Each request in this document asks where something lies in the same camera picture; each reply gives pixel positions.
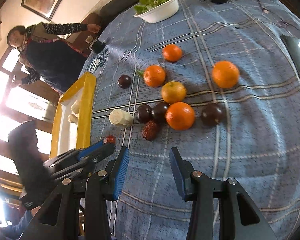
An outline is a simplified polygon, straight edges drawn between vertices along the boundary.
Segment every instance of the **white bowl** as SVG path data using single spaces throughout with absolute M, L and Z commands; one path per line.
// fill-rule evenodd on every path
M 148 23 L 157 23 L 168 19 L 179 10 L 178 0 L 169 0 L 158 5 L 142 14 L 135 14 L 134 17 L 139 17 Z

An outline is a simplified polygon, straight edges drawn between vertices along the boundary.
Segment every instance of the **bowl of lettuce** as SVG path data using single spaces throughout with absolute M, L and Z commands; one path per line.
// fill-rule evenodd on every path
M 157 23 L 168 19 L 179 10 L 178 0 L 139 0 L 134 6 L 136 14 L 148 23 Z

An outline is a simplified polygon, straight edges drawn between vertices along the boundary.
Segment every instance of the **orange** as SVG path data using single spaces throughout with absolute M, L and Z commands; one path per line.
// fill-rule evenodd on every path
M 165 102 L 172 105 L 185 99 L 187 90 L 183 84 L 177 81 L 166 83 L 161 89 L 161 96 Z
M 195 115 L 191 106 L 183 102 L 177 102 L 169 106 L 166 112 L 166 120 L 174 130 L 187 130 L 194 123 Z
M 177 62 L 182 57 L 182 50 L 175 44 L 169 44 L 162 49 L 162 55 L 170 62 Z
M 143 79 L 149 87 L 161 86 L 166 78 L 164 69 L 157 65 L 147 67 L 144 72 L 138 71 L 138 74 L 143 75 Z
M 240 73 L 230 61 L 217 62 L 212 70 L 214 82 L 221 88 L 231 88 L 239 81 Z

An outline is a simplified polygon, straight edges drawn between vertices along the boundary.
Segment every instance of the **wall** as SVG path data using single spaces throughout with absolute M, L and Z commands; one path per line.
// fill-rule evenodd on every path
M 52 21 L 55 23 L 80 22 L 90 11 L 97 8 L 100 0 L 62 0 Z M 0 58 L 7 49 L 6 38 L 9 30 L 16 25 L 32 25 L 46 21 L 40 16 L 21 7 L 22 0 L 7 0 L 0 10 L 2 21 L 2 41 L 0 42 Z

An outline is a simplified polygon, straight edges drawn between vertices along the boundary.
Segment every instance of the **tangerine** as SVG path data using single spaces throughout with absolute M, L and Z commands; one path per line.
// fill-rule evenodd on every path
M 185 99 L 187 90 L 183 84 L 177 81 L 170 81 L 166 83 L 161 89 L 161 96 L 168 104 L 181 102 Z
M 169 106 L 166 112 L 166 120 L 168 125 L 174 130 L 189 129 L 195 119 L 194 110 L 191 106 L 183 102 L 176 102 Z
M 164 69 L 157 65 L 151 65 L 144 72 L 140 71 L 138 74 L 143 76 L 145 83 L 149 87 L 161 86 L 166 78 Z
M 182 57 L 182 50 L 175 44 L 169 44 L 162 49 L 162 55 L 170 62 L 177 62 Z
M 221 88 L 231 88 L 239 81 L 240 72 L 230 61 L 217 62 L 212 70 L 214 82 Z

